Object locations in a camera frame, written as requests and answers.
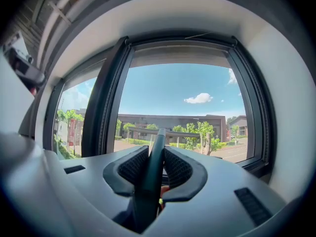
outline blue sky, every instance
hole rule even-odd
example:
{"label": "blue sky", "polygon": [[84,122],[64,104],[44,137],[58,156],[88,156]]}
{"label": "blue sky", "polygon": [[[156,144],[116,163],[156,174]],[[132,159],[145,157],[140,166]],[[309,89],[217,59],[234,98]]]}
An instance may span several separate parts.
{"label": "blue sky", "polygon": [[[66,90],[63,110],[86,108],[96,78]],[[244,115],[231,69],[203,64],[159,64],[130,68],[120,114],[204,116]]]}

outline black tube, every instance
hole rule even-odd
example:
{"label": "black tube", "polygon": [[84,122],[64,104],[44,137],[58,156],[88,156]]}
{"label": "black tube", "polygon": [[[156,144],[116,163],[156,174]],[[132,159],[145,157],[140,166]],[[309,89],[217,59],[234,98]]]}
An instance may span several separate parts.
{"label": "black tube", "polygon": [[134,194],[136,232],[142,233],[156,218],[163,170],[165,129],[156,137],[148,164]]}

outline window pane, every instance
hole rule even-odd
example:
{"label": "window pane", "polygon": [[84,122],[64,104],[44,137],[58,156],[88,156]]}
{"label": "window pane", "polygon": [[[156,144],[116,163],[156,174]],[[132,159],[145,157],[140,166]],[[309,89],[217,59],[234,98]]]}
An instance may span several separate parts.
{"label": "window pane", "polygon": [[165,128],[190,136],[170,133],[166,145],[231,162],[247,159],[245,105],[227,56],[200,46],[136,51],[120,101],[114,152],[137,145],[151,151],[156,136],[142,128]]}
{"label": "window pane", "polygon": [[95,81],[96,78],[91,78],[70,88],[65,86],[53,126],[53,150],[59,157],[81,157],[83,122]]}

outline window frame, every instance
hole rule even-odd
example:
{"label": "window frame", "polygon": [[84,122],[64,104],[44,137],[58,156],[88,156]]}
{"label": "window frame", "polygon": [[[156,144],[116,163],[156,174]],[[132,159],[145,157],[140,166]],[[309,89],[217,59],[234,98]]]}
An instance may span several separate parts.
{"label": "window frame", "polygon": [[[255,129],[255,138],[253,138],[253,141],[252,139],[249,141],[248,137],[247,157],[250,154],[253,157],[238,162],[237,164],[250,172],[254,173],[261,170],[259,175],[265,174],[266,170],[271,169],[272,164],[269,163],[273,163],[272,156],[275,155],[276,122],[270,94],[260,69],[247,50],[235,37],[197,31],[161,32],[136,36],[131,39],[123,37],[118,40],[112,48],[106,50],[106,58],[103,58],[104,63],[97,77],[99,85],[97,85],[96,82],[94,89],[104,87],[105,83],[114,83],[114,88],[108,88],[108,90],[102,94],[103,97],[107,98],[107,101],[110,102],[109,107],[103,111],[96,110],[96,106],[98,105],[96,103],[98,99],[100,100],[100,93],[95,90],[92,91],[85,115],[84,126],[85,128],[89,128],[83,130],[82,156],[88,157],[113,152],[120,97],[133,53],[141,48],[159,46],[162,43],[166,43],[166,41],[169,44],[178,41],[194,41],[195,44],[200,46],[213,47],[225,51],[228,54],[228,62],[236,76],[244,101],[248,134],[251,134],[252,128]],[[79,73],[82,73],[82,70],[87,70],[86,62],[74,69],[71,72],[72,74],[70,73],[67,78],[75,78],[74,75],[80,76]],[[98,118],[94,120],[101,120],[101,124],[91,122],[93,115],[98,116]]]}

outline white pipe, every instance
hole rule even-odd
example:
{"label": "white pipe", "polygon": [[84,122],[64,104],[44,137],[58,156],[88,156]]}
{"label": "white pipe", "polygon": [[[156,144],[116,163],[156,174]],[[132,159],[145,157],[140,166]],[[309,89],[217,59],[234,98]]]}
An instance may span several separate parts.
{"label": "white pipe", "polygon": [[[62,10],[65,5],[68,3],[69,0],[59,0],[59,2],[57,3],[57,7]],[[43,31],[43,34],[41,36],[41,40],[40,40],[40,44],[39,44],[39,53],[38,53],[38,60],[37,60],[37,67],[40,68],[40,61],[41,61],[41,57],[43,55],[44,49],[45,49],[45,45],[47,42],[47,39],[49,37],[49,34],[51,32],[51,29],[53,28],[54,24],[56,23],[56,20],[58,19],[58,12],[53,11],[45,25],[45,29]]]}
{"label": "white pipe", "polygon": [[[66,14],[66,17],[71,21],[74,22],[75,19],[82,13],[84,9],[86,9],[92,2],[95,0],[78,0],[68,11]],[[50,39],[50,42],[48,44],[45,57],[43,60],[42,67],[46,69],[47,63],[49,61],[49,58],[60,40],[61,36],[64,34],[64,32],[67,30],[69,25],[64,21],[60,21],[59,25],[57,26],[56,30],[54,31],[54,34],[52,38]]]}

